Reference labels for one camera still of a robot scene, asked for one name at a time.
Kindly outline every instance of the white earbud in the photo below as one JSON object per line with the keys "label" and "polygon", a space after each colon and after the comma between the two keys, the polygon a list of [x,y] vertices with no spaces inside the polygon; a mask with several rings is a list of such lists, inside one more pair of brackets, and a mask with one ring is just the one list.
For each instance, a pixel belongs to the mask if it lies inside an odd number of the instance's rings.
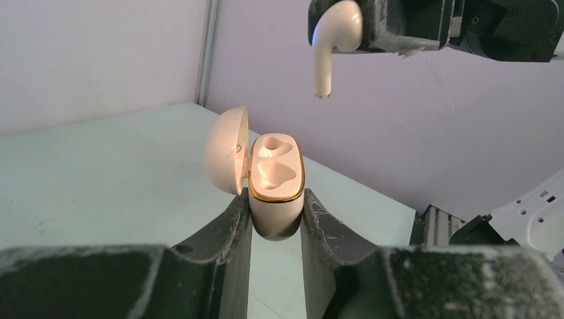
{"label": "white earbud", "polygon": [[318,98],[331,95],[331,53],[337,47],[343,53],[353,52],[362,41],[362,13],[358,4],[344,0],[331,6],[319,19],[313,31],[313,81]]}

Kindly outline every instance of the white bracket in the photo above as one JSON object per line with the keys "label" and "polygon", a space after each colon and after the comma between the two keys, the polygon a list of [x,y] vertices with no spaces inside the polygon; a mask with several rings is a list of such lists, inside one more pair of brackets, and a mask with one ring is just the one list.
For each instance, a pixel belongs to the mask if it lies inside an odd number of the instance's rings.
{"label": "white bracket", "polygon": [[553,260],[564,247],[564,169],[523,197],[492,211],[490,225],[503,239],[515,239]]}

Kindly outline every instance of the table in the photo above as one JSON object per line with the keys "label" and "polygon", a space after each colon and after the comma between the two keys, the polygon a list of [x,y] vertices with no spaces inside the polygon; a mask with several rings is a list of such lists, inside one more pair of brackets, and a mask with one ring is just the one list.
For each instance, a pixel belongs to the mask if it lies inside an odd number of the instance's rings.
{"label": "table", "polygon": [[[188,103],[0,138],[0,249],[189,237],[233,199],[204,168],[217,117]],[[306,187],[335,217],[377,245],[409,243],[413,209],[304,163]],[[299,234],[254,233],[250,271],[249,318],[305,318]]]}

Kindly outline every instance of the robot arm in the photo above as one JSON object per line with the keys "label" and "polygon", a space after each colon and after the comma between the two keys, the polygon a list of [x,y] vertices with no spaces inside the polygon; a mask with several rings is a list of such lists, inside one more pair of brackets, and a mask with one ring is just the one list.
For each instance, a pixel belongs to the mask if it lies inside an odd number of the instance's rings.
{"label": "robot arm", "polygon": [[[310,44],[320,18],[340,1],[311,1]],[[362,12],[362,41],[352,53],[410,55],[451,47],[509,62],[564,58],[564,43],[559,43],[564,0],[355,1]]]}

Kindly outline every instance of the beige earbud case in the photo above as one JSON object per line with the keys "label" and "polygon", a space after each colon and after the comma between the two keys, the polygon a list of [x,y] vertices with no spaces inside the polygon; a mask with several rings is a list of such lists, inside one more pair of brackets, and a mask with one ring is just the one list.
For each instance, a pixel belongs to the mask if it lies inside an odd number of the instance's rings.
{"label": "beige earbud case", "polygon": [[286,134],[265,134],[249,145],[247,109],[224,112],[206,144],[206,169],[220,190],[241,195],[248,179],[253,226],[259,235],[280,241],[299,227],[305,170],[296,140]]}

